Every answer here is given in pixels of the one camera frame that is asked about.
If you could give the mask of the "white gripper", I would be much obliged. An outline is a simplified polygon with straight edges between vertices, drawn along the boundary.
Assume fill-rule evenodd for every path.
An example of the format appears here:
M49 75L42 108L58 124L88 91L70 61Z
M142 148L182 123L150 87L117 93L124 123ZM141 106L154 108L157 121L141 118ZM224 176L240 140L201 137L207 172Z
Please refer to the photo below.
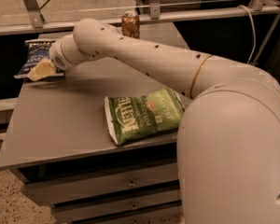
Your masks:
M27 77L32 81L38 81L44 77L56 74L56 67L62 70L71 69L81 63L91 61L93 56L81 51L72 35L66 35L56 40L49 49L49 59L42 59Z

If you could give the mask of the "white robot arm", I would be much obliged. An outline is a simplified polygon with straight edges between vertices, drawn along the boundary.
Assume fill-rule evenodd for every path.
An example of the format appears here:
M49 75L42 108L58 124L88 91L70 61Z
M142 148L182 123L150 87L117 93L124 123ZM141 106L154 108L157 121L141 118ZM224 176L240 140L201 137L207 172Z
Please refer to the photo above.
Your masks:
M28 75L115 58L192 102L177 135L186 224L280 224L280 85L245 63L79 21Z

